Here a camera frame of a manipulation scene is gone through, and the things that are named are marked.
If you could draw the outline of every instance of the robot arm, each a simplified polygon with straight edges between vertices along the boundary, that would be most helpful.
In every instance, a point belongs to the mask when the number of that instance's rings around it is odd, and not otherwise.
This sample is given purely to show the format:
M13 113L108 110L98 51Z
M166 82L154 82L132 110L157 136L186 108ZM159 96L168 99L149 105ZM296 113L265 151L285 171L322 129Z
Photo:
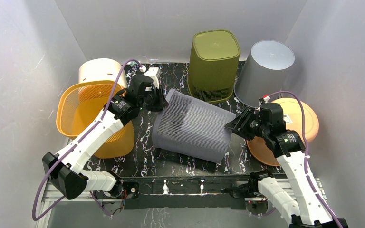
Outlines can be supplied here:
M249 186L252 193L266 196L281 213L291 228L337 228L331 215L316 197L321 195L313 174L308 168L308 176L317 192L307 180L303 162L305 147L295 131L286 130L283 109L279 104L266 103L260 110L246 107L233 121L226 124L233 133L246 140L255 136L262 137L266 146L285 171L297 201L293 200L276 182L268 171L250 174ZM344 219L339 219L344 228L348 227Z
M56 154L48 152L42 161L47 173L51 166L64 156L48 180L71 200L83 191L102 190L118 196L119 177L106 171L86 171L84 165L114 133L136 118L142 108L161 111L168 103L163 88L159 85L158 68L150 68L144 75L131 79L130 87L119 91L112 99L108 111L101 110L96 119L75 139Z

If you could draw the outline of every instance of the gray slatted basket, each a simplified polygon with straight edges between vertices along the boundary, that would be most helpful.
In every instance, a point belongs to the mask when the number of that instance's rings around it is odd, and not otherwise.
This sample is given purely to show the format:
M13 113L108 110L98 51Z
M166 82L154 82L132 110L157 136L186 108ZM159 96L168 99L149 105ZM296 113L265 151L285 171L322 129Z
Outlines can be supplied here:
M169 105L158 114L152 133L153 145L172 152L220 163L230 143L224 126L235 114L171 89Z

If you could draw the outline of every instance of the black bracket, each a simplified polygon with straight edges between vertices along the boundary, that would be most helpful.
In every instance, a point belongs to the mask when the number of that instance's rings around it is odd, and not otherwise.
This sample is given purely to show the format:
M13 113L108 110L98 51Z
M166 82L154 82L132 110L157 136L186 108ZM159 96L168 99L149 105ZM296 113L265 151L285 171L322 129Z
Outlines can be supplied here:
M127 199L136 199L139 197L139 183L136 181L124 181L124 191L126 191Z
M243 111L234 118L231 122L227 123L225 127L231 130L234 134L246 139L254 139L255 132L253 131L253 124L257 124L255 121L257 116L254 114L255 109L251 107L245 107Z
M118 91L111 98L108 110L126 125L138 117L141 109L151 112L160 112L168 105L163 92L163 86L155 88L153 79L143 74L136 74L128 88Z
M222 189L222 193L228 193L233 198L245 198L258 196L258 181L264 178L273 177L268 170L250 173L247 183L233 182L229 188Z
M42 161L44 171L47 173L54 163L58 161L58 158L48 152L44 155ZM62 162L60 162L48 176L48 181L69 200L78 197L85 190L87 179L87 177L70 170L69 167Z

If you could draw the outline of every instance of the gray mesh cylinder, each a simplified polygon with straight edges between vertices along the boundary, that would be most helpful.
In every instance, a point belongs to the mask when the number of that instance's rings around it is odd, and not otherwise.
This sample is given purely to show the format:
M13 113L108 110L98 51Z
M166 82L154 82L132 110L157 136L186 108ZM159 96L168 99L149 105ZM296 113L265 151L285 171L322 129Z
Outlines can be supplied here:
M282 88L294 61L293 51L285 44L274 40L254 44L234 83L237 99L247 106L258 107L265 94Z
M236 115L174 89L166 100L154 122L153 146L220 163L231 138L224 126Z

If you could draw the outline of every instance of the gray bin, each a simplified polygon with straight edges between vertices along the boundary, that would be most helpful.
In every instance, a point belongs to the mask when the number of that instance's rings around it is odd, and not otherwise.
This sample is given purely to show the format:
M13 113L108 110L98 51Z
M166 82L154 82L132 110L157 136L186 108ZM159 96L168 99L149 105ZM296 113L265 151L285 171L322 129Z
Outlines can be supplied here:
M171 89L169 105L158 114L153 145L172 152L220 163L229 147L231 131L224 126L236 115Z
M281 89L294 61L293 51L285 44L274 40L254 44L234 83L236 98L247 106L258 107L265 94Z

